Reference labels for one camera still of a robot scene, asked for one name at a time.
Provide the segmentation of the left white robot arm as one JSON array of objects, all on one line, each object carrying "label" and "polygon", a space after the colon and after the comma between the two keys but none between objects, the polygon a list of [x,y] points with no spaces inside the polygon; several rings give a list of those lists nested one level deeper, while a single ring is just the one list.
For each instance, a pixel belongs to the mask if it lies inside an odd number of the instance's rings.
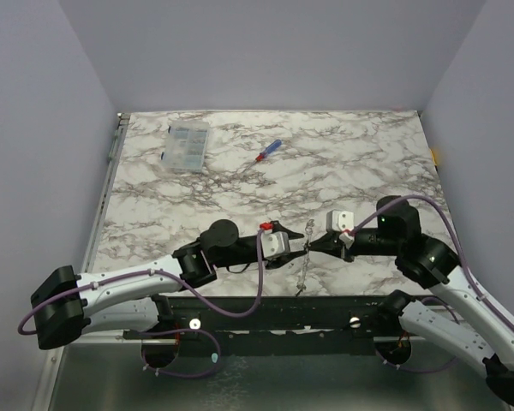
[{"label": "left white robot arm", "polygon": [[220,219],[195,241],[142,265],[96,273],[75,273],[72,266],[65,265],[33,292],[32,310],[18,332],[29,335],[25,326],[32,319],[32,334],[42,350],[66,346],[96,331],[133,330],[164,337],[171,330],[172,317],[156,308],[153,296],[194,291],[215,281],[218,268],[235,265],[257,264],[262,286],[264,270],[279,268],[305,254],[290,249],[290,241],[301,238],[302,234],[278,221],[263,223],[257,235],[240,236],[234,222]]}]

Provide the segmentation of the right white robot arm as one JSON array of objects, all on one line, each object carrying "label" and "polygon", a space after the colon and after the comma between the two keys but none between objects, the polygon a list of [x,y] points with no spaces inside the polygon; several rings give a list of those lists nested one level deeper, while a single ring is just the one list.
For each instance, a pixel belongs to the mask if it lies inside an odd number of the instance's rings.
[{"label": "right white robot arm", "polygon": [[514,407],[514,315],[470,272],[454,229],[439,216],[452,245],[421,231],[412,196],[386,196],[376,211],[354,223],[349,211],[330,211],[326,234],[308,250],[351,262],[357,256],[392,256],[409,280],[454,308],[459,325],[439,316],[417,298],[395,290],[380,304],[378,328],[387,335],[400,330],[423,337],[474,368],[499,399]]}]

